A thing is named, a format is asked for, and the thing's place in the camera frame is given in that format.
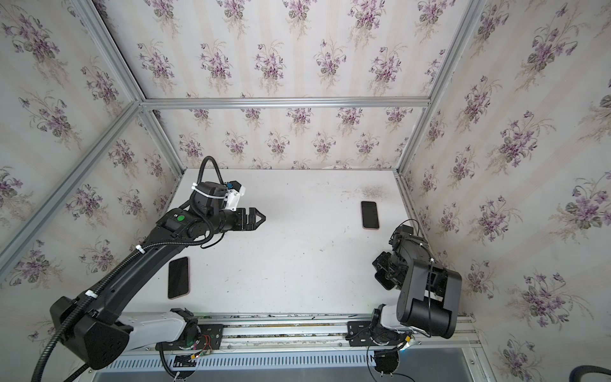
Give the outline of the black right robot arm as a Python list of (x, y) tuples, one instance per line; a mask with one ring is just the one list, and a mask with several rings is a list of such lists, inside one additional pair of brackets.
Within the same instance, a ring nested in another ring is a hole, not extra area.
[(394, 229), (391, 250), (372, 262), (376, 281), (387, 291), (399, 291), (396, 304), (375, 308), (372, 331), (450, 339), (458, 324), (462, 278), (434, 259), (429, 243), (411, 222), (415, 220)]

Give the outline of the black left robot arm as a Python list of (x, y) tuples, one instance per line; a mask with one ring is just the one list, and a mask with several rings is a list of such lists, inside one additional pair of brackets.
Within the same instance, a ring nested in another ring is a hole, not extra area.
[(57, 344), (76, 355), (84, 364), (73, 372), (73, 381), (87, 369), (109, 366), (124, 352), (155, 344), (173, 344), (192, 349), (202, 334), (197, 318), (187, 309), (172, 309), (159, 314), (125, 316), (128, 303), (176, 255), (189, 247), (211, 247), (215, 235), (226, 232), (255, 231), (265, 222), (256, 208), (240, 208), (245, 187), (238, 181), (204, 181), (205, 157), (192, 184), (189, 199), (168, 210), (143, 243), (110, 270), (105, 277), (74, 299), (61, 297), (50, 308), (55, 328), (47, 341), (31, 379), (40, 381)]

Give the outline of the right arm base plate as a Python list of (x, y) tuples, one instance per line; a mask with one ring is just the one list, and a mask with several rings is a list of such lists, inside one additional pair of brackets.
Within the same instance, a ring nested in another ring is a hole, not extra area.
[(350, 347), (396, 347), (411, 339), (407, 333), (390, 330), (380, 324), (373, 324), (371, 321), (350, 321), (347, 323), (345, 340)]

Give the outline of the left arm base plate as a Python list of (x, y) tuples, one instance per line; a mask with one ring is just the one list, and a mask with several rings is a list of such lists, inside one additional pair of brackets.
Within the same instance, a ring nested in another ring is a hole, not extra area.
[(223, 338), (224, 325), (209, 324), (189, 326), (186, 332), (182, 334), (178, 340), (174, 342), (157, 343), (156, 350), (163, 349), (168, 351), (208, 351), (218, 350), (221, 347)]

